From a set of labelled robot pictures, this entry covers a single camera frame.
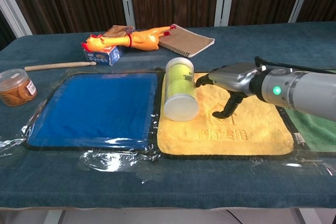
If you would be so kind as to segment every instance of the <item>cylindrical container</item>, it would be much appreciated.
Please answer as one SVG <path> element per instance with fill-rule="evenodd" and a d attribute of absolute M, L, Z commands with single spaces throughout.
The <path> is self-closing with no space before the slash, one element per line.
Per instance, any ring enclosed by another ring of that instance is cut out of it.
<path fill-rule="evenodd" d="M 33 82 L 23 69 L 0 73 L 0 99 L 11 107 L 22 105 L 37 95 Z"/>
<path fill-rule="evenodd" d="M 198 114 L 194 66 L 174 58 L 166 66 L 164 114 L 173 121 L 189 121 Z"/>

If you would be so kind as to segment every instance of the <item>rubber chicken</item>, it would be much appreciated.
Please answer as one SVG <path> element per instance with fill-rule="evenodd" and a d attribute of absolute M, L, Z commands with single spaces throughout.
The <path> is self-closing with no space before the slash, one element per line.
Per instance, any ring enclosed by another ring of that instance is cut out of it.
<path fill-rule="evenodd" d="M 170 35 L 168 30 L 176 28 L 175 25 L 152 28 L 146 31 L 134 31 L 119 38 L 104 37 L 91 35 L 82 47 L 89 52 L 99 52 L 105 47 L 126 46 L 138 48 L 141 50 L 157 50 L 159 48 L 159 37 Z"/>

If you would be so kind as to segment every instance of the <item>green towel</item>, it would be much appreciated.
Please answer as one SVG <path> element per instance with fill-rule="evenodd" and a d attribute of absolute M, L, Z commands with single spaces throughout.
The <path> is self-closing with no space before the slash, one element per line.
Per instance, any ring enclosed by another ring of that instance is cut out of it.
<path fill-rule="evenodd" d="M 314 152 L 336 152 L 336 122 L 286 109 L 298 132 Z"/>

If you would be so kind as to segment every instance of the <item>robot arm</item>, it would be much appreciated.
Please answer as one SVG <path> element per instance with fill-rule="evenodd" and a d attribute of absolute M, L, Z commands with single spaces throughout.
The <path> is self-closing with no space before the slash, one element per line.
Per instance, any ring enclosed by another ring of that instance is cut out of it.
<path fill-rule="evenodd" d="M 230 93 L 223 111 L 213 116 L 228 118 L 244 98 L 256 95 L 267 103 L 336 121 L 336 74 L 255 60 L 214 69 L 197 79 L 196 87 L 213 84 Z"/>

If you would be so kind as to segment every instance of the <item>drumstick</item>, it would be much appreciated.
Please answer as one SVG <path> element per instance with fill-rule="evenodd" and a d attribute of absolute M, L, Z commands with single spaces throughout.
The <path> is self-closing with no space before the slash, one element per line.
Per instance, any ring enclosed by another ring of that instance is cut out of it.
<path fill-rule="evenodd" d="M 35 71 L 35 70 L 44 70 L 44 69 L 54 69 L 54 68 L 75 68 L 75 67 L 85 67 L 85 66 L 94 66 L 97 63 L 92 62 L 68 62 L 68 63 L 56 63 L 56 64 L 46 64 L 46 65 L 37 65 L 25 67 L 26 71 Z"/>

